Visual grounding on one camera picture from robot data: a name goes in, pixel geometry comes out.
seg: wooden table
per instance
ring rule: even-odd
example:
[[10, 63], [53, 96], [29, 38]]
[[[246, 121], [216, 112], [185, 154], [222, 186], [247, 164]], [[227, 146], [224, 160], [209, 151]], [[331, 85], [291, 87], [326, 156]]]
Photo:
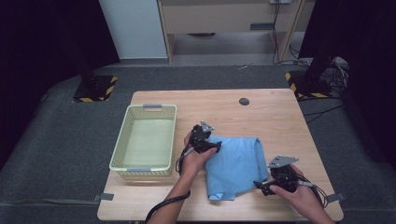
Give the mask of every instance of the wooden table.
[[[249, 99], [249, 105], [239, 104], [243, 97]], [[187, 132], [203, 119], [215, 127], [215, 135], [259, 137], [267, 164], [276, 155], [298, 157], [300, 160], [295, 164], [304, 171], [304, 175], [328, 195], [333, 194], [332, 184], [291, 90], [138, 91], [132, 98], [132, 104], [177, 105], [174, 161], [181, 153]], [[171, 182], [175, 183], [177, 177], [178, 173], [174, 171]], [[118, 173], [110, 171], [104, 193], [114, 194], [114, 198], [101, 201], [98, 217], [102, 220], [144, 220], [152, 206], [164, 199], [173, 187], [172, 183], [128, 185]], [[333, 220], [343, 218], [338, 202], [330, 203], [326, 211]], [[205, 171], [201, 171], [178, 220], [305, 219], [280, 197], [265, 197], [259, 189], [238, 195], [233, 202], [211, 202], [206, 197]]]

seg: light green basket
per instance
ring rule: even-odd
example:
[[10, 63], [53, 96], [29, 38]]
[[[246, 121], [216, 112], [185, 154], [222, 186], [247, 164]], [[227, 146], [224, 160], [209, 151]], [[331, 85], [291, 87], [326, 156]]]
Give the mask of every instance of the light green basket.
[[172, 174], [177, 107], [130, 105], [110, 162], [127, 181], [149, 181]]

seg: human arm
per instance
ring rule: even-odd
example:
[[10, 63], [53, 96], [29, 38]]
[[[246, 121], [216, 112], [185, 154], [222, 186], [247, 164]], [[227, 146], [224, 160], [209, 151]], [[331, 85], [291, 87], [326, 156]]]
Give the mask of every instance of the human arm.
[[[303, 175], [296, 166], [290, 165], [298, 175]], [[308, 218], [313, 223], [328, 224], [334, 223], [322, 205], [319, 203], [314, 192], [307, 186], [298, 185], [297, 190], [290, 193], [279, 186], [272, 185], [270, 190], [278, 196], [287, 200], [303, 217]]]
[[[190, 134], [184, 139], [184, 145], [186, 146], [190, 139]], [[193, 150], [190, 154], [188, 154], [183, 160], [182, 173], [180, 178], [173, 186], [169, 194], [166, 196], [165, 200], [175, 198], [178, 196], [186, 195], [192, 183], [199, 173], [199, 171], [204, 167], [205, 162], [209, 159], [213, 154], [216, 153], [216, 148], [210, 148], [207, 152], [199, 154], [195, 150]], [[177, 217], [181, 211], [184, 200], [177, 201], [174, 203], [169, 203], [168, 205], [159, 208], [153, 216], [148, 221], [151, 223], [176, 223]]]

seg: white cabinet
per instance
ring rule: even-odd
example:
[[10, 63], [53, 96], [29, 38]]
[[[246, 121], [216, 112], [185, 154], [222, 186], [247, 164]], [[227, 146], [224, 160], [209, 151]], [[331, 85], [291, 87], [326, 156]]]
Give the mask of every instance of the white cabinet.
[[99, 0], [120, 59], [167, 58], [157, 0]]

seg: black curtain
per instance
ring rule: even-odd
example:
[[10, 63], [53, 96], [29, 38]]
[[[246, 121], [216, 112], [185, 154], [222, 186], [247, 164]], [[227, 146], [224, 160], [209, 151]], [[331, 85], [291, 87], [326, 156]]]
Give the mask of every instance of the black curtain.
[[393, 0], [317, 0], [299, 57], [348, 62], [344, 100], [351, 118], [367, 151], [396, 167], [394, 8]]
[[72, 44], [91, 69], [120, 61], [97, 0], [0, 1], [0, 169], [47, 89], [80, 75], [67, 53]]

